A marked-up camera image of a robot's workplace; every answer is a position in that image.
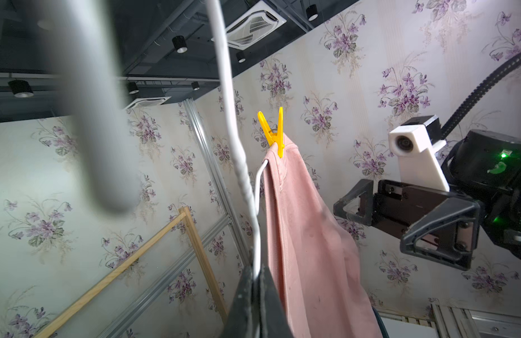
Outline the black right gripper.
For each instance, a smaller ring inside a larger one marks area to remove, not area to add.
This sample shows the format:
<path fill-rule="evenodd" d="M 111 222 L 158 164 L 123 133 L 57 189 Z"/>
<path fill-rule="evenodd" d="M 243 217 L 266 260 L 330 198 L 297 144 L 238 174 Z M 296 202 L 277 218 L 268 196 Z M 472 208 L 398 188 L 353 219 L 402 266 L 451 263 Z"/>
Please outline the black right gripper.
<path fill-rule="evenodd" d="M 480 201 L 391 180 L 362 179 L 333 206 L 333 214 L 373 226 L 400 240 L 404 254 L 468 271 L 477 249 Z"/>

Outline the wooden clothes rack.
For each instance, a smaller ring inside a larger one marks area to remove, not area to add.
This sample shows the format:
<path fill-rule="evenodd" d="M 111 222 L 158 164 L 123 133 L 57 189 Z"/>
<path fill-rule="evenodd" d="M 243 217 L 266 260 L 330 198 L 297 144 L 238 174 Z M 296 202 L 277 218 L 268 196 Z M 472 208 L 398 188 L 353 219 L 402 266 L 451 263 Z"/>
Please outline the wooden clothes rack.
<path fill-rule="evenodd" d="M 175 228 L 179 223 L 185 224 L 186 233 L 189 237 L 193 247 L 196 259 L 201 267 L 208 288 L 212 294 L 219 316 L 223 323 L 227 322 L 228 310 L 225 304 L 225 299 L 220 292 L 219 284 L 215 278 L 212 266 L 208 260 L 200 235 L 195 227 L 190 208 L 182 207 L 171 222 L 169 222 L 163 229 L 155 234 L 149 241 L 141 246 L 135 253 L 129 256 L 123 263 L 116 267 L 111 273 L 106 275 L 94 287 L 82 295 L 77 301 L 64 310 L 57 318 L 50 324 L 46 325 L 40 332 L 35 335 L 35 338 L 48 338 L 60 329 L 66 322 L 71 319 L 76 313 L 82 310 L 92 299 L 98 296 L 108 285 L 110 285 L 116 278 L 125 272 L 135 261 L 139 260 L 153 245 L 161 240 L 171 229 Z"/>

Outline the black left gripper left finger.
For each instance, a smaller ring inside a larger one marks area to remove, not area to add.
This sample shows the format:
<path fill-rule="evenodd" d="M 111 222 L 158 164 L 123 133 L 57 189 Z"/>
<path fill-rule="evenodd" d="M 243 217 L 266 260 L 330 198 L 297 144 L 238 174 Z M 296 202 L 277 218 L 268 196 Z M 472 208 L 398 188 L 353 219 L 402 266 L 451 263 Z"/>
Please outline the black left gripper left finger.
<path fill-rule="evenodd" d="M 260 286 L 250 266 L 242 270 L 220 337 L 260 337 Z"/>

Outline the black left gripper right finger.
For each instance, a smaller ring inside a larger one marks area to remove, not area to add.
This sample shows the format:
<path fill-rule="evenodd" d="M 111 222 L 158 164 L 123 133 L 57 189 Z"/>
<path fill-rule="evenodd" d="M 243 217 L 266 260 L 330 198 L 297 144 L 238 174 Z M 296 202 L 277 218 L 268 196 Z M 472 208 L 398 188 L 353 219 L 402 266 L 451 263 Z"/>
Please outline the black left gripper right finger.
<path fill-rule="evenodd" d="M 293 338 L 272 273 L 266 266 L 261 267 L 259 287 L 260 337 Z"/>

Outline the yellow clothespin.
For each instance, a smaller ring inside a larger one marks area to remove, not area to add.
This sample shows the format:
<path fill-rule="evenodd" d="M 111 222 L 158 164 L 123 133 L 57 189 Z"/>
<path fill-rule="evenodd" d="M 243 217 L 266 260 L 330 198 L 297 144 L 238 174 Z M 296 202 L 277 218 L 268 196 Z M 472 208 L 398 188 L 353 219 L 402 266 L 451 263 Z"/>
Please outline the yellow clothespin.
<path fill-rule="evenodd" d="M 272 130 L 272 128 L 270 127 L 269 123 L 267 122 L 262 111 L 258 112 L 258 121 L 260 123 L 260 126 L 265 135 L 268 145 L 272 146 L 273 144 L 276 144 L 277 145 L 277 155 L 280 157 L 280 159 L 282 159 L 284 157 L 284 149 L 285 149 L 284 109 L 282 106 L 279 108 L 278 114 L 279 114 L 278 115 L 278 124 L 277 124 L 276 131 Z"/>

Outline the white wire hanger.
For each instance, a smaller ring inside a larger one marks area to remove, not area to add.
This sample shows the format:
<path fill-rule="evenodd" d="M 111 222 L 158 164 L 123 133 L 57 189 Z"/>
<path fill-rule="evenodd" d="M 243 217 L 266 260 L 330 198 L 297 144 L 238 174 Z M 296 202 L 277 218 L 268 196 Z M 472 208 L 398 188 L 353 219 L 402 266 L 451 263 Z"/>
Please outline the white wire hanger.
<path fill-rule="evenodd" d="M 215 53 L 218 62 L 218 74 L 224 103 L 224 112 L 227 131 L 229 135 L 229 149 L 234 165 L 235 175 L 244 202 L 247 205 L 250 224 L 252 227 L 253 249 L 251 252 L 252 271 L 255 279 L 259 278 L 262 266 L 262 237 L 258 214 L 260 211 L 260 175 L 255 182 L 251 183 L 249 178 L 249 167 L 246 152 L 241 143 L 239 128 L 234 105 L 234 86 L 232 77 L 232 65 L 225 31 L 225 21 L 222 7 L 219 1 L 210 0 L 206 2 L 210 28 L 215 43 Z"/>

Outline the pink t-shirt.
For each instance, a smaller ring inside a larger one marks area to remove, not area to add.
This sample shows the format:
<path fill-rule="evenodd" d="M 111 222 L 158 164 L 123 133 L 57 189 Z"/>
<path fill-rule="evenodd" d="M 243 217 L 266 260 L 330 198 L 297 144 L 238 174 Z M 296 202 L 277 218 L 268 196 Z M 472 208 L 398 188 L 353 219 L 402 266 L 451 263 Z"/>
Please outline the pink t-shirt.
<path fill-rule="evenodd" d="M 381 337 L 350 233 L 320 196 L 298 147 L 272 145 L 263 172 L 267 261 L 295 337 Z"/>

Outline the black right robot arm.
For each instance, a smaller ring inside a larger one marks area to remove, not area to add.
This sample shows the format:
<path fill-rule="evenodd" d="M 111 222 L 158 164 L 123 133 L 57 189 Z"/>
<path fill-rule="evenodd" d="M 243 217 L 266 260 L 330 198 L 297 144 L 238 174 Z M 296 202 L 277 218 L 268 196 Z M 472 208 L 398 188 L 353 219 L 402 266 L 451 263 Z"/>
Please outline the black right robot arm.
<path fill-rule="evenodd" d="M 334 215 L 397 238 L 404 254 L 469 270 L 479 234 L 521 260 L 521 139 L 471 130 L 442 162 L 436 155 L 472 108 L 521 67 L 521 52 L 500 65 L 445 124 L 411 118 L 389 134 L 401 179 L 360 180 Z"/>

